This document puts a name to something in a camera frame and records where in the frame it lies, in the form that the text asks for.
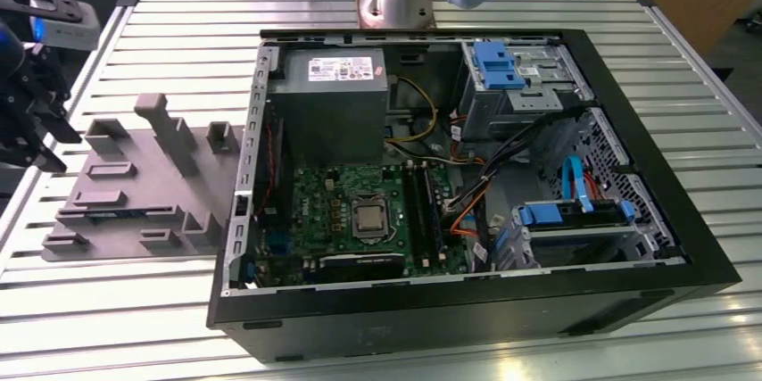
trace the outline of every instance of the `floor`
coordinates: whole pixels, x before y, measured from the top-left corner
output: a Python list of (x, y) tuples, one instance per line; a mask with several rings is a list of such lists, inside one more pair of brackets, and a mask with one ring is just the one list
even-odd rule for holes
[(744, 24), (735, 23), (704, 60), (712, 67), (734, 68), (724, 85), (762, 122), (762, 29), (748, 33)]

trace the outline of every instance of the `green motherboard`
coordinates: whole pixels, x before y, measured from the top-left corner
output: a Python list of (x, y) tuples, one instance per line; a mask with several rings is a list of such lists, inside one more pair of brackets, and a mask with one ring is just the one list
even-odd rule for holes
[[(319, 283), (312, 273), (327, 255), (401, 255), (401, 277), (467, 272), (460, 237), (449, 236), (439, 221), (441, 203), (452, 195), (447, 168), (415, 165), (419, 177), (425, 170), (425, 190), (435, 200), (428, 205), (405, 194), (419, 194), (424, 186), (421, 179), (417, 189), (411, 185), (412, 167), (337, 166), (295, 171), (291, 228), (287, 234), (267, 234), (271, 253), (277, 255), (269, 262), (272, 286)], [(421, 224), (435, 231), (421, 231)], [(428, 240), (437, 240), (439, 246), (421, 243)]]

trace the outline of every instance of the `blue drive bay bracket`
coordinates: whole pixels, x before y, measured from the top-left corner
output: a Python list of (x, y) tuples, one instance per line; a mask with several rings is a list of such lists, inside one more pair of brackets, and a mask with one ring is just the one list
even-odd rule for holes
[(503, 42), (473, 42), (473, 64), (484, 77), (487, 89), (521, 89), (524, 78), (515, 70), (515, 57)]

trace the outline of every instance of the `aluminum extrusion table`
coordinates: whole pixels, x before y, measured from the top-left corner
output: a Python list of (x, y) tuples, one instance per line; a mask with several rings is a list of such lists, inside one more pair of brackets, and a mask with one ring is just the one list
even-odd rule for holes
[[(209, 120), (241, 126), (259, 30), (355, 27), (353, 8), (353, 0), (140, 0), (118, 6), (73, 86), (73, 127), (85, 131), (94, 118), (120, 118), (125, 127), (145, 128), (130, 113), (140, 92), (166, 93), (170, 114), (190, 126)], [(762, 377), (762, 134), (658, 8), (634, 0), (492, 0), (473, 11), (436, 1), (435, 10), (443, 28), (588, 31), (743, 283), (608, 335), (264, 367), (204, 326), (212, 257), (40, 259), (88, 149), (56, 145), (69, 172), (29, 169), (0, 221), (0, 377)]]

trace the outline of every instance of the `motherboard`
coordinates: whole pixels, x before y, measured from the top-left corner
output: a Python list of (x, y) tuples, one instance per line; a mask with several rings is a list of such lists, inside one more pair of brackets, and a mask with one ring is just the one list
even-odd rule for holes
[(452, 194), (444, 165), (300, 168), (293, 175), (291, 227), (265, 232), (265, 283), (467, 272), (461, 239), (440, 220)]

